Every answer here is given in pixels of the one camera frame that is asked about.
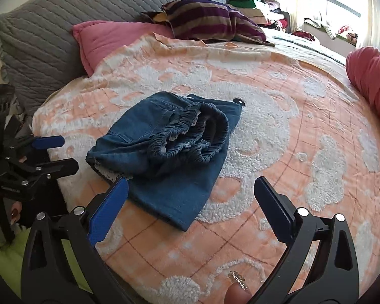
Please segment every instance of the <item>peach and white blanket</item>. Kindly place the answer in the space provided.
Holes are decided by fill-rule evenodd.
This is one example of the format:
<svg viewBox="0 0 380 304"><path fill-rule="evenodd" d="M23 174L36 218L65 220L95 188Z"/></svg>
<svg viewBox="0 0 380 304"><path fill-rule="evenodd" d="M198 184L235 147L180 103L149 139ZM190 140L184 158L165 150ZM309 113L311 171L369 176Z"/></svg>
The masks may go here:
<svg viewBox="0 0 380 304"><path fill-rule="evenodd" d="M245 101L221 175L187 232L127 201L97 244L106 263L150 303L223 303L228 269L240 272L252 291L260 287L285 249L254 199L260 175L296 207L323 217L344 214L361 292L374 281L380 271L380 125L349 87L345 68L304 55L149 34L114 51L91 78L72 81L35 113L35 135L65 137L63 147L50 150L51 159L79 162L76 175L59 180L72 209L107 190L86 153L141 99L171 91Z"/></svg>

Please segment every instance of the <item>hand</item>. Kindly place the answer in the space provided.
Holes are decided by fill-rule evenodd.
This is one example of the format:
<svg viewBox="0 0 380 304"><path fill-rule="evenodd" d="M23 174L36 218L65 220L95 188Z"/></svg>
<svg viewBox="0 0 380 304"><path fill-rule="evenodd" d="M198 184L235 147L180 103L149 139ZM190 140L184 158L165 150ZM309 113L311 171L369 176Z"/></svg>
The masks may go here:
<svg viewBox="0 0 380 304"><path fill-rule="evenodd" d="M228 277L233 284L226 291L224 304L246 304L252 298L252 294L245 283L245 279L235 271L231 271Z"/></svg>
<svg viewBox="0 0 380 304"><path fill-rule="evenodd" d="M13 203L12 207L11 207L11 221L10 221L10 225L13 225L14 223L17 223L20 219L20 213L21 213L21 210L23 210L23 205L21 204L21 202L19 201L16 201Z"/></svg>
<svg viewBox="0 0 380 304"><path fill-rule="evenodd" d="M233 283L226 291L224 304L246 304L251 298L249 290L243 290L237 283Z"/></svg>

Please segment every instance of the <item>denim jeans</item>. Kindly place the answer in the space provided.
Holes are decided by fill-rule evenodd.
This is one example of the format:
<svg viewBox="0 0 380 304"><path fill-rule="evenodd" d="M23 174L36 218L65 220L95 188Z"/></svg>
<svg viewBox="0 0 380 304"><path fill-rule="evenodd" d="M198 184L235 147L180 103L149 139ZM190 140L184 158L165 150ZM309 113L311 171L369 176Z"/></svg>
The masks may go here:
<svg viewBox="0 0 380 304"><path fill-rule="evenodd" d="M210 196L241 111L234 102L159 92L126 111L86 161L132 177L130 200L186 231Z"/></svg>

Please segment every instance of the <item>striped pillow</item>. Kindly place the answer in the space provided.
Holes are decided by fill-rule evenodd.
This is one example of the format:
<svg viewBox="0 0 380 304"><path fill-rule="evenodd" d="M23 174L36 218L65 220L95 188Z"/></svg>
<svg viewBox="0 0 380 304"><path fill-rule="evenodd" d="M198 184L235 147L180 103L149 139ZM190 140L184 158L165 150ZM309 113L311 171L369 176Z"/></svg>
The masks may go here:
<svg viewBox="0 0 380 304"><path fill-rule="evenodd" d="M176 39L238 40L274 46L263 30L238 10L212 0L175 0L162 6Z"/></svg>

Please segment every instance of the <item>painted fingernail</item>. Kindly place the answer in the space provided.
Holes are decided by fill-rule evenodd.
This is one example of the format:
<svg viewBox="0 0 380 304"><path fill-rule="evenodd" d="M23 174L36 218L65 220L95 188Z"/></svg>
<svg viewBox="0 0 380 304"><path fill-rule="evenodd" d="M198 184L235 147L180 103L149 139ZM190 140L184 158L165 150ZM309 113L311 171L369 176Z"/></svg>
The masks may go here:
<svg viewBox="0 0 380 304"><path fill-rule="evenodd" d="M232 281L232 283L237 283L239 284L239 286L243 289L243 290L246 290L248 291L249 288L248 286L246 285L245 283L245 278L240 275L238 272L236 271L231 271L228 273L228 277L229 279Z"/></svg>

